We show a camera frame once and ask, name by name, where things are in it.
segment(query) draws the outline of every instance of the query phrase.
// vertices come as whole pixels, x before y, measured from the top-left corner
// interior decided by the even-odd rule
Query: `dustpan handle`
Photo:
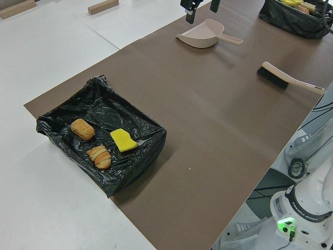
[[[220,39],[220,40],[223,40],[225,42],[235,44],[235,45],[241,45],[243,43],[243,40],[238,39],[238,38],[234,38],[232,36],[228,36],[228,35],[225,35],[225,34],[221,34],[221,35],[217,36],[217,38]]]

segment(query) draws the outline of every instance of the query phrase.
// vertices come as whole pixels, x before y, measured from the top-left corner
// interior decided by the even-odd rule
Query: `yellow object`
[[[110,134],[120,152],[124,152],[137,147],[137,142],[133,141],[130,134],[123,129],[116,129]]]
[[[291,7],[295,7],[296,5],[303,3],[303,0],[281,0],[286,5],[289,5]]]

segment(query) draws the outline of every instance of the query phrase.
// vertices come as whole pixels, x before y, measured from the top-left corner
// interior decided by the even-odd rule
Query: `brush handle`
[[[265,69],[267,69],[269,72],[273,73],[274,75],[276,75],[277,77],[281,78],[282,80],[296,85],[298,87],[307,89],[309,91],[312,91],[314,93],[320,94],[320,95],[324,95],[326,93],[326,90],[323,89],[322,87],[317,87],[315,85],[306,83],[306,82],[301,82],[293,77],[291,77],[290,75],[284,73],[283,71],[279,70],[278,68],[274,67],[273,65],[271,65],[269,62],[265,61],[262,64],[262,67],[264,67]]]
[[[220,40],[223,40],[225,42],[229,42],[229,43],[238,45],[238,46],[243,43],[243,40],[238,39],[238,38],[234,38],[232,36],[228,36],[228,35],[225,35],[225,34],[218,35],[217,38],[220,39]]]

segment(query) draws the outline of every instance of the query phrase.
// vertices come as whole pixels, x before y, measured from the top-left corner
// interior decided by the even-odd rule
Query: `bread roll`
[[[95,135],[95,130],[85,120],[77,119],[71,124],[71,130],[85,141],[90,140]]]
[[[87,153],[98,169],[107,169],[111,166],[111,155],[104,145],[94,147]]]

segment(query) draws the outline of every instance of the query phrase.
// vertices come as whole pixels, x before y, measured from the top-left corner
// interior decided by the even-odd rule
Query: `green light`
[[[295,218],[293,217],[288,217],[286,219],[282,219],[282,220],[279,220],[277,222],[277,226],[279,227],[279,229],[281,231],[283,231],[283,228],[286,226],[286,225],[290,225],[290,224],[293,224],[295,222]]]

